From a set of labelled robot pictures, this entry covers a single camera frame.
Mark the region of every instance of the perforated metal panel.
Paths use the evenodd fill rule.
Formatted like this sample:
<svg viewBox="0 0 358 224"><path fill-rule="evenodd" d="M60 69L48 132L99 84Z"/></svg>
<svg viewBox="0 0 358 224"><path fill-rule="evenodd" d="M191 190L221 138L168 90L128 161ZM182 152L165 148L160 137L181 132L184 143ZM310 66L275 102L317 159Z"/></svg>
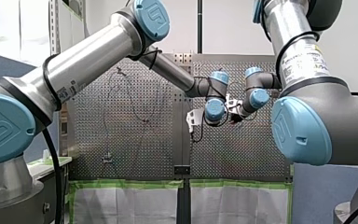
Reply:
<svg viewBox="0 0 358 224"><path fill-rule="evenodd" d="M245 97L243 72L251 66L271 71L273 58L192 56L194 76L206 77L220 68L227 71L228 91L237 99ZM141 63L124 60L110 69L68 105L69 151L78 155L70 177L174 179L174 165L190 161L192 178L290 181L290 163L275 147L271 134L272 102L254 120L220 128L205 125L203 140L188 148L184 115L193 103L179 96L171 84ZM205 103L204 99L192 102L194 108ZM200 138L199 128L195 138ZM102 162L107 152L112 163Z"/></svg>
<svg viewBox="0 0 358 224"><path fill-rule="evenodd" d="M173 179L172 85L165 79L123 60L73 103L79 156L72 179ZM113 160L103 163L107 152Z"/></svg>
<svg viewBox="0 0 358 224"><path fill-rule="evenodd" d="M194 76L209 76L212 71L228 72L228 92L236 99L245 97L245 69L259 66L274 70L273 57L266 56L209 56L195 55ZM194 108L205 105L203 99L194 101ZM203 138L192 144L191 175L193 178L241 178L262 181L290 181L290 166L275 147L270 124L273 101L245 122L226 124L220 128L204 124ZM200 128L195 130L200 139Z"/></svg>

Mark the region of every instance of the blue cover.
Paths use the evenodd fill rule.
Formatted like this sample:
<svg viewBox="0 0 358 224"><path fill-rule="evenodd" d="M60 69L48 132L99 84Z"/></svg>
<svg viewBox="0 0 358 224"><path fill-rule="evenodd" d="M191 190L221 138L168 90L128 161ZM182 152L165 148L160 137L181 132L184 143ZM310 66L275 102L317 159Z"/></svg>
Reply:
<svg viewBox="0 0 358 224"><path fill-rule="evenodd" d="M0 94L0 162L20 156L34 139L35 127L27 107Z"/></svg>
<svg viewBox="0 0 358 224"><path fill-rule="evenodd" d="M228 85L229 77L228 77L228 74L226 72L222 72L222 71L212 72L210 78L213 78L215 80L218 80L218 81Z"/></svg>
<svg viewBox="0 0 358 224"><path fill-rule="evenodd" d="M311 165L331 160L330 135L309 105L296 97L283 97L273 106L271 119L275 143L286 158Z"/></svg>
<svg viewBox="0 0 358 224"><path fill-rule="evenodd" d="M147 36L160 41L170 31L170 18L159 0L135 0L135 18Z"/></svg>
<svg viewBox="0 0 358 224"><path fill-rule="evenodd" d="M225 103L213 98L208 100L205 106L205 118L209 121L219 121L225 115Z"/></svg>
<svg viewBox="0 0 358 224"><path fill-rule="evenodd" d="M269 93L263 89L256 89L252 91L250 97L250 104L255 109L260 109L269 102Z"/></svg>
<svg viewBox="0 0 358 224"><path fill-rule="evenodd" d="M245 77L249 77L253 74L259 73L259 72L263 72L263 69L259 68L259 67L251 67L246 69L245 71Z"/></svg>

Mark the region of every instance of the warning label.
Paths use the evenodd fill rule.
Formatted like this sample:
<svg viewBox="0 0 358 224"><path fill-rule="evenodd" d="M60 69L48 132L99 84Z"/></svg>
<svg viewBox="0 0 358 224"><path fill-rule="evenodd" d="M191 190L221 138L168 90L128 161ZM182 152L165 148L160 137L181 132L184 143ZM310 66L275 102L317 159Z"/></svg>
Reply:
<svg viewBox="0 0 358 224"><path fill-rule="evenodd" d="M287 84L310 77L330 76L327 64L316 45L307 45L296 55L289 55L281 62Z"/></svg>

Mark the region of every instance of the metal bracket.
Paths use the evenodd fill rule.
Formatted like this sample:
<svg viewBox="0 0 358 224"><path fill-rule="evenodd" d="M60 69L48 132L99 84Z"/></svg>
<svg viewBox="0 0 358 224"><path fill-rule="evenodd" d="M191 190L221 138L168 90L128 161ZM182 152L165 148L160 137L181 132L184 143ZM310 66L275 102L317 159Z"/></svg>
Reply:
<svg viewBox="0 0 358 224"><path fill-rule="evenodd" d="M174 166L174 172L176 175L190 175L190 166L189 165Z"/></svg>
<svg viewBox="0 0 358 224"><path fill-rule="evenodd" d="M198 126L202 124L202 115L204 109L193 109L192 111L187 113L186 121L188 124L188 130L190 133L194 132L193 126Z"/></svg>
<svg viewBox="0 0 358 224"><path fill-rule="evenodd" d="M239 105L242 105L242 100L236 100L236 99L230 100L230 94L227 94L226 109L228 109L228 113L239 114ZM190 133L194 132L193 126L198 126L202 124L203 112L204 112L204 108L199 108L199 109L193 109L187 113L186 121L188 124L188 131Z"/></svg>
<svg viewBox="0 0 358 224"><path fill-rule="evenodd" d="M242 100L232 99L230 100L229 94L226 97L226 107L228 108L228 113L230 114L240 114L239 105L242 105Z"/></svg>

